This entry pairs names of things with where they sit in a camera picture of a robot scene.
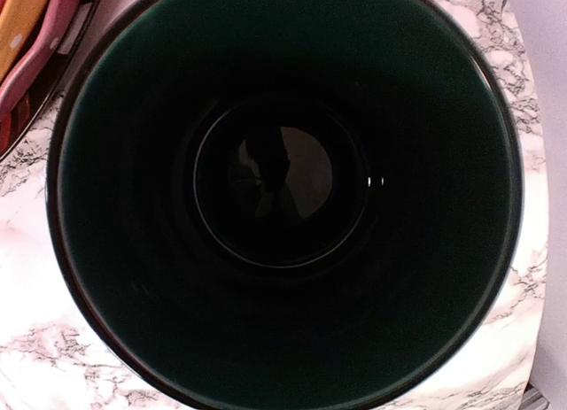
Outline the black striped plate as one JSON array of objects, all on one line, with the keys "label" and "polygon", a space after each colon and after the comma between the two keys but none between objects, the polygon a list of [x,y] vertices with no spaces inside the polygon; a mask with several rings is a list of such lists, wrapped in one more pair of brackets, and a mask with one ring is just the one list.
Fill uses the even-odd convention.
[{"label": "black striped plate", "polygon": [[81,0],[72,23],[56,51],[11,113],[1,116],[1,157],[5,158],[30,129],[43,107],[58,90],[100,0]]}]

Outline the dark green mug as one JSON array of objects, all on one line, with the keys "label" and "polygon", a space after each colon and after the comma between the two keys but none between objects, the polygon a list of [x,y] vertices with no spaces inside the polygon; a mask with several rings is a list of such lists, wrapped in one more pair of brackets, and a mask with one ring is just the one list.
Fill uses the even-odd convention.
[{"label": "dark green mug", "polygon": [[522,162],[431,0],[139,0],[73,78],[47,167],[75,304],[204,409],[369,409],[448,361],[516,248]]}]

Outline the yellow polka dot plate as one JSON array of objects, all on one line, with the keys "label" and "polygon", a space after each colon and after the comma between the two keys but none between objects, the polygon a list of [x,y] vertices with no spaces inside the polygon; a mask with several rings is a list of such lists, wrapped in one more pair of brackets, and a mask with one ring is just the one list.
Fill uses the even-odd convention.
[{"label": "yellow polka dot plate", "polygon": [[49,0],[5,0],[1,10],[1,80],[33,31]]}]

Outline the maroon polka dot plate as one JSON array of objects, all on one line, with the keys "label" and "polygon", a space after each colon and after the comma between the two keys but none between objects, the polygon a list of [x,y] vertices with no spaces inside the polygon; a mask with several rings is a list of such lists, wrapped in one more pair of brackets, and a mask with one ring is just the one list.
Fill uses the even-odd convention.
[{"label": "maroon polka dot plate", "polygon": [[[66,35],[81,0],[49,0],[30,36],[1,80],[1,116],[9,115]],[[1,10],[5,0],[1,0]]]}]

